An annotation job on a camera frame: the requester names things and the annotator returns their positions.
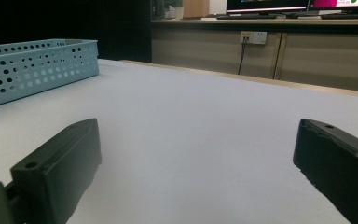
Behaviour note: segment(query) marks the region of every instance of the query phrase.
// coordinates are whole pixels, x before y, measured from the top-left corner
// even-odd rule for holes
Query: monitor screen
[[[227,14],[305,11],[309,0],[227,0]]]
[[[356,10],[358,9],[358,0],[310,0],[310,9]]]

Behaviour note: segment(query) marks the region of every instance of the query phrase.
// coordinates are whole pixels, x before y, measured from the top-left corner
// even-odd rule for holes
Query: desk
[[[0,180],[67,125],[103,152],[69,224],[349,223],[293,165],[300,119],[358,136],[358,96],[99,61],[101,74],[0,105]]]

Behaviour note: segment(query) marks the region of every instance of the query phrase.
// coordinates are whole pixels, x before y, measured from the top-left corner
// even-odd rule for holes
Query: wall outlet
[[[253,44],[265,45],[267,41],[267,32],[254,32],[253,38]]]
[[[244,38],[247,44],[259,44],[265,45],[267,41],[267,32],[259,31],[241,31],[240,43],[244,42]]]
[[[240,43],[243,43],[245,42],[245,38],[248,38],[246,40],[246,43],[247,44],[250,44],[251,41],[253,41],[253,32],[251,31],[241,31],[241,38],[240,38]]]

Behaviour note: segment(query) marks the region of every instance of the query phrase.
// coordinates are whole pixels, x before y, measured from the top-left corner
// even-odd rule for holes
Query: perforated plastic basket
[[[0,45],[0,104],[99,74],[96,40]]]

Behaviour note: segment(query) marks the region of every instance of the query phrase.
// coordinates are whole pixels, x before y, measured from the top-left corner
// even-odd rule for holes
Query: cabinet door
[[[282,36],[275,79],[358,91],[358,35]]]
[[[247,44],[241,75],[273,78],[281,33],[268,33],[266,45]],[[152,30],[153,63],[237,74],[240,31]]]

